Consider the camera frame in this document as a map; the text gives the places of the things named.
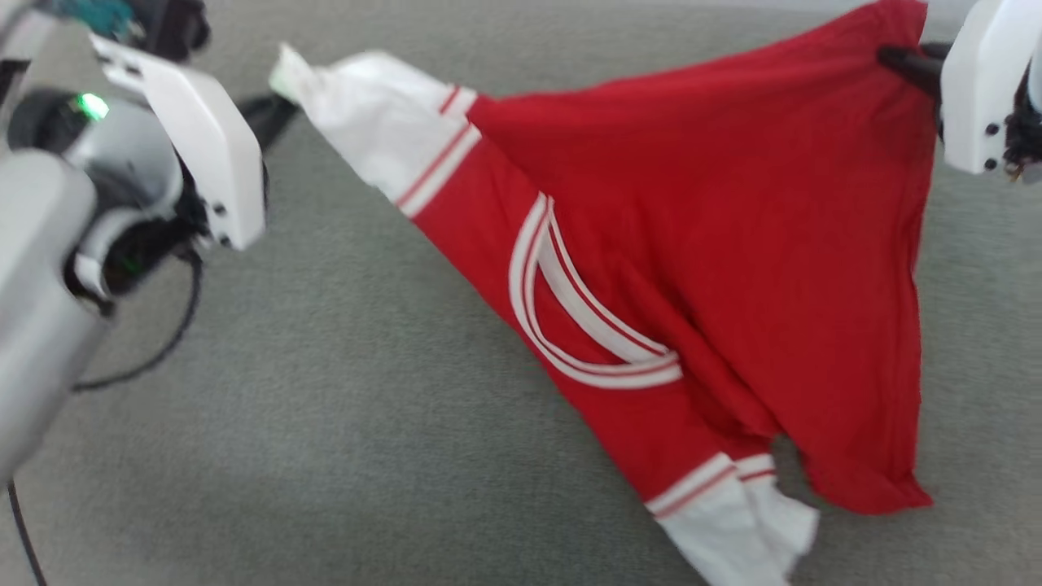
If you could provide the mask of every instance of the white stripe trim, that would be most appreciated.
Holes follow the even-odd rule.
[[[481,140],[481,132],[474,125],[469,125],[467,131],[464,133],[463,138],[452,150],[448,153],[444,161],[435,169],[430,175],[421,179],[423,184],[417,189],[415,193],[411,195],[407,201],[401,205],[401,211],[403,214],[410,218],[415,218],[423,212],[423,209],[430,203],[431,200],[442,191],[445,184],[455,174],[460,165],[463,164],[467,155],[474,146]]]
[[[553,200],[540,194],[521,226],[511,257],[511,306],[522,331],[540,352],[564,374],[602,389],[647,389],[680,380],[683,371],[675,353],[639,364],[604,365],[582,362],[543,335],[536,318],[535,290],[540,249],[546,242]]]
[[[477,92],[470,88],[460,88],[452,103],[445,109],[445,116],[467,116],[475,101],[477,101]]]
[[[739,460],[735,462],[735,466],[738,467],[739,475],[748,477],[759,474],[760,472],[774,469],[774,458],[770,454],[761,454],[760,456]]]
[[[698,490],[706,482],[734,466],[735,463],[731,462],[726,454],[717,454],[704,464],[692,470],[691,473],[677,481],[666,492],[645,503],[644,506],[647,507],[652,515],[659,515],[691,495],[692,492]]]
[[[543,275],[557,301],[565,307],[579,327],[609,351],[627,362],[655,360],[667,353],[666,346],[649,340],[629,327],[590,292],[575,270],[575,265],[572,264],[556,218],[552,216],[550,230],[556,239],[557,246],[554,246],[554,241],[548,234],[539,253],[540,268],[543,269]]]

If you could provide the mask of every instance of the clothing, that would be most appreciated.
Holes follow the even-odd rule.
[[[364,53],[280,84],[519,333],[714,585],[785,584],[817,514],[779,433],[866,513],[912,475],[928,100],[875,64],[925,7],[582,92],[503,100]]]

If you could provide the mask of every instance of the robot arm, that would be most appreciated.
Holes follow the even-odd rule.
[[[267,95],[237,106],[185,65],[208,38],[199,0],[35,7],[47,14],[0,0],[0,72],[13,72],[0,77],[0,107],[14,151],[0,155],[0,481],[39,444],[123,296],[177,251],[245,250],[263,236],[263,148],[296,112]],[[20,95],[56,19],[89,25],[106,76],[148,105]]]
[[[949,165],[1042,181],[1042,2],[979,0],[954,43],[884,47],[879,59],[938,100]]]

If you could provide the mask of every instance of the gray fabric surface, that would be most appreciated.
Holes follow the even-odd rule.
[[[505,94],[703,60],[830,16],[578,4],[212,2],[198,65],[243,94],[278,41],[314,63],[380,47]],[[108,91],[83,47],[63,38],[39,73]],[[520,340],[396,210],[304,124],[269,166],[270,235],[208,255],[184,346],[75,400],[20,474],[53,586],[700,583]],[[823,511],[796,584],[1042,583],[1042,192],[937,175],[918,273],[919,477],[937,506],[838,510],[780,445],[784,488]],[[158,347],[188,284],[171,266],[142,291],[92,372]],[[0,585],[29,584],[0,514]]]

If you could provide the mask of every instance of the green led light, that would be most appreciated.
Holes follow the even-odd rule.
[[[105,103],[105,100],[94,94],[81,94],[76,98],[76,104],[79,106],[80,112],[91,120],[97,121],[108,116],[108,104]]]
[[[132,275],[139,275],[145,270],[145,267],[134,262],[133,259],[120,259],[120,264],[123,265],[123,268]]]

